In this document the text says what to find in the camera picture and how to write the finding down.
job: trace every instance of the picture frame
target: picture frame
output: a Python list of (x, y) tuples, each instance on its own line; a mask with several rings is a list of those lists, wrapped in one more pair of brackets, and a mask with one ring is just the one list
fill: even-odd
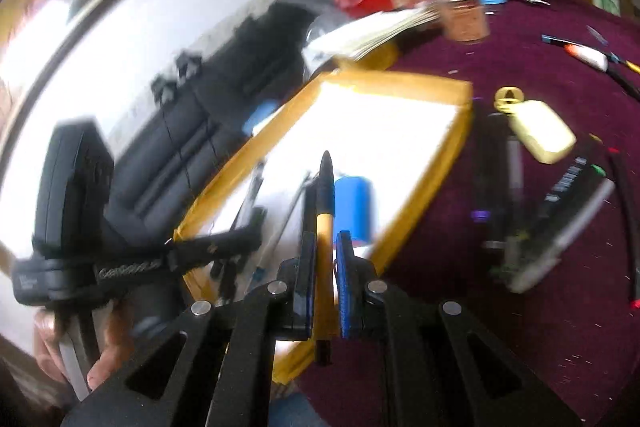
[(0, 184), (40, 93), (69, 51), (117, 1), (0, 0)]

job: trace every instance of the black pen tip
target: black pen tip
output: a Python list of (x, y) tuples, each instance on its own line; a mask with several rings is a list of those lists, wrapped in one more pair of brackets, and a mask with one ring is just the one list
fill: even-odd
[(321, 367), (331, 365), (330, 341), (316, 341), (316, 363)]
[(329, 151), (324, 151), (322, 155), (316, 187), (318, 191), (316, 215), (331, 214), (333, 216), (335, 213), (334, 165)]

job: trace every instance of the maroon rug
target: maroon rug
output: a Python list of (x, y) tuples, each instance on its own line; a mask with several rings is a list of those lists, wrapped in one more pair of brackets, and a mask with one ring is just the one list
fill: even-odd
[[(609, 40), (612, 51), (640, 63), (640, 26), (577, 0), (547, 1), (551, 8), (511, 0), (488, 16), (491, 36), (485, 41), (464, 45), (439, 36), (407, 53), (394, 69), (469, 80), (474, 95), (489, 100), (501, 86), (520, 87), (527, 98), (548, 103), (578, 137), (596, 134), (607, 146), (628, 154), (640, 202), (640, 103), (606, 74), (540, 40), (545, 33), (596, 46), (586, 28), (591, 25)], [(620, 71), (640, 85), (640, 75)], [(560, 177), (568, 159), (545, 166), (528, 153), (524, 156), (531, 210)], [(618, 198), (604, 204), (542, 283), (525, 295), (511, 295), (476, 268), (479, 237), (469, 218), (473, 168), (467, 143), (385, 279), (426, 301), (461, 299), (585, 425), (594, 425), (629, 381), (640, 357), (640, 312), (632, 313), (628, 305)], [(333, 344), (334, 365), (309, 367), (299, 379), (300, 387), (332, 427), (380, 425), (381, 365), (376, 348)]]

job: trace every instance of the human hand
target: human hand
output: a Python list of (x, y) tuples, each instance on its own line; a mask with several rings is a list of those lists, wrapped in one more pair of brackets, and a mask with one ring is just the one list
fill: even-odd
[[(40, 310), (34, 318), (34, 353), (38, 367), (53, 380), (66, 382), (65, 366), (58, 341), (63, 334), (62, 325), (53, 312)], [(129, 319), (122, 303), (116, 303), (104, 327), (104, 350), (100, 359), (86, 375), (89, 389), (96, 389), (114, 373), (133, 352), (129, 336)]]

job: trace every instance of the white wall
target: white wall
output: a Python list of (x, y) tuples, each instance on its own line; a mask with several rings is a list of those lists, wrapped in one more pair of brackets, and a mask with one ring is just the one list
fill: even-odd
[[(121, 0), (72, 50), (36, 102), (0, 190), (0, 239), (18, 257), (31, 253), (42, 163), (60, 120), (91, 115), (109, 134), (135, 97), (177, 51), (250, 0)], [(6, 302), (6, 291), (0, 302)], [(26, 351), (32, 310), (0, 306), (0, 333)]]

